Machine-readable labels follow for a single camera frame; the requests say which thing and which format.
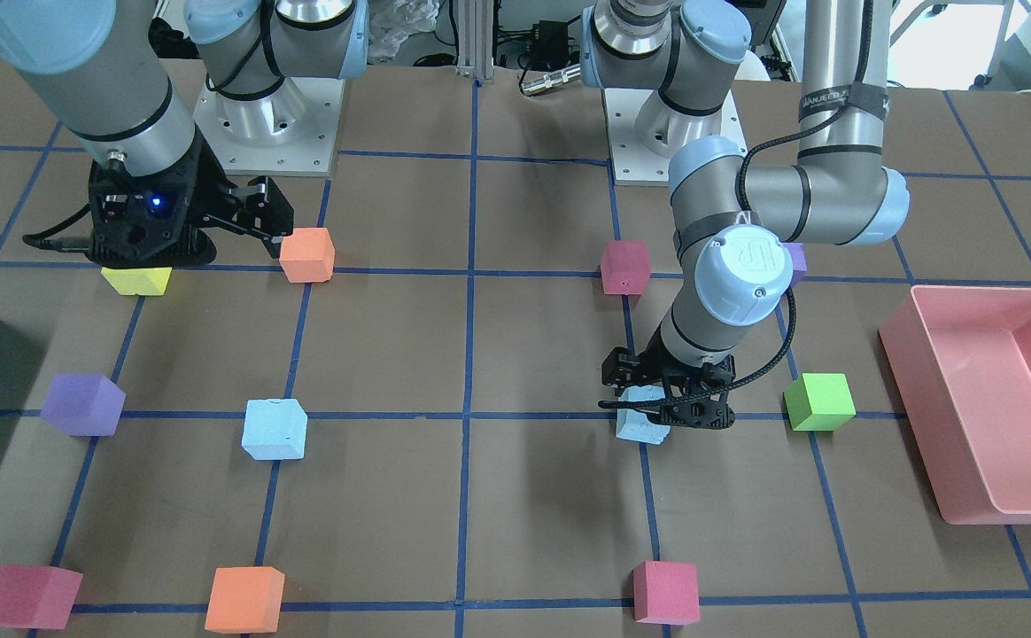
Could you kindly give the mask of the black gripper cyan side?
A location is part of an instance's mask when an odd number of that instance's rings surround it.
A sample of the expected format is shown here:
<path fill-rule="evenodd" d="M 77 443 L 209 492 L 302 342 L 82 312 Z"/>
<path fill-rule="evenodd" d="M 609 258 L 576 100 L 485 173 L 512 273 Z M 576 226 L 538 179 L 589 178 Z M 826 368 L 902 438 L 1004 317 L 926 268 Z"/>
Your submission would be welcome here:
<path fill-rule="evenodd" d="M 281 244 L 293 233 L 294 209 L 272 177 L 256 177 L 245 186 L 231 182 L 214 152 L 205 146 L 193 184 L 192 223 Z"/>

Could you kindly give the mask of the robot arm near cyan bin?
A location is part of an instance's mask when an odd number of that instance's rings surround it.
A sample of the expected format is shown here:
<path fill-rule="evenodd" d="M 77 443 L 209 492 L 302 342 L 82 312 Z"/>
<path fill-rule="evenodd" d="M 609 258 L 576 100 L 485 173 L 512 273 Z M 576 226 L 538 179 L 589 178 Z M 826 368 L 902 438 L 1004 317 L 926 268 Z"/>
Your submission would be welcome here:
<path fill-rule="evenodd" d="M 119 1 L 102 42 L 58 74 L 0 58 L 0 409 L 40 408 L 58 373 L 108 375 L 136 411 L 229 411 L 292 395 L 306 408 L 593 411 L 624 311 L 593 277 L 612 238 L 609 154 L 595 98 L 535 102 L 446 70 L 378 67 L 343 105 L 331 178 L 293 179 L 298 226 L 324 222 L 343 271 L 290 282 L 260 242 L 173 270 L 124 301 L 84 257 L 22 235 L 88 202 L 89 153 L 55 125 L 136 128 L 189 149 L 181 92 Z M 139 308 L 131 339 L 123 331 Z"/>

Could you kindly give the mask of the metal base plate cabled arm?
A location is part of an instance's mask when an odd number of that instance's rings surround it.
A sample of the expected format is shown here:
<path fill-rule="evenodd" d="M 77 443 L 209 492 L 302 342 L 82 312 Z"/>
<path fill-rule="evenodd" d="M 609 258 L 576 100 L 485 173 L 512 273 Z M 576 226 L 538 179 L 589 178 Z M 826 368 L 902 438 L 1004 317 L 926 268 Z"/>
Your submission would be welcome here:
<path fill-rule="evenodd" d="M 665 184 L 670 158 L 701 137 L 722 135 L 737 143 L 738 152 L 749 148 L 731 94 L 706 116 L 675 112 L 648 89 L 605 89 L 603 105 L 616 184 Z"/>

